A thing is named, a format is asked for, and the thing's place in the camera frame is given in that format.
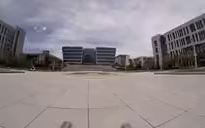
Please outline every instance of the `sky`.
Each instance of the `sky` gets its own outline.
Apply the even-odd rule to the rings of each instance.
[[[24,52],[116,47],[152,56],[151,37],[205,12],[205,0],[0,0],[0,19],[26,31]]]

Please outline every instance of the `distant building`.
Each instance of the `distant building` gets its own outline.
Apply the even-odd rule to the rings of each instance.
[[[19,57],[23,52],[25,31],[0,20],[0,60]]]
[[[156,66],[205,66],[205,13],[164,33],[152,37]]]
[[[63,61],[70,64],[82,64],[83,47],[62,47]]]
[[[114,63],[116,49],[109,47],[83,48],[62,47],[63,61],[68,64],[98,64],[111,65]]]
[[[115,57],[115,65],[121,67],[129,66],[130,65],[129,59],[130,59],[129,55],[118,55],[117,57]]]
[[[154,68],[154,58],[141,56],[134,59],[135,65],[140,66],[142,69]]]
[[[116,48],[97,47],[96,63],[100,65],[110,65],[114,63]]]
[[[48,50],[44,50],[41,53],[23,54],[23,56],[25,56],[24,61],[30,63],[31,67],[61,70],[63,66],[62,59],[50,54]]]

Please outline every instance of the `building facade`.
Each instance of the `building facade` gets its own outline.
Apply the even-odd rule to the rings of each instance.
[[[69,64],[98,64],[114,63],[116,49],[108,47],[83,48],[62,47],[63,61]]]
[[[115,61],[116,48],[97,47],[96,63],[100,65],[110,65]]]
[[[83,47],[62,47],[63,61],[70,64],[82,64]]]
[[[135,65],[142,69],[154,68],[154,58],[148,56],[141,56],[134,59]]]
[[[205,13],[152,37],[152,46],[155,63],[160,68],[168,59],[176,67],[205,66]]]
[[[0,60],[19,57],[23,52],[25,31],[0,20]]]
[[[129,55],[118,55],[115,57],[115,65],[126,67],[130,65],[129,62],[130,56]]]

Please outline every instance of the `concrete ground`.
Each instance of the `concrete ground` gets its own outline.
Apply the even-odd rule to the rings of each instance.
[[[0,128],[205,128],[205,75],[0,74]]]

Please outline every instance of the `paved plaza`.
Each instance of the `paved plaza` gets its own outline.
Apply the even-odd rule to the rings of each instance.
[[[205,128],[205,75],[0,74],[0,128]]]

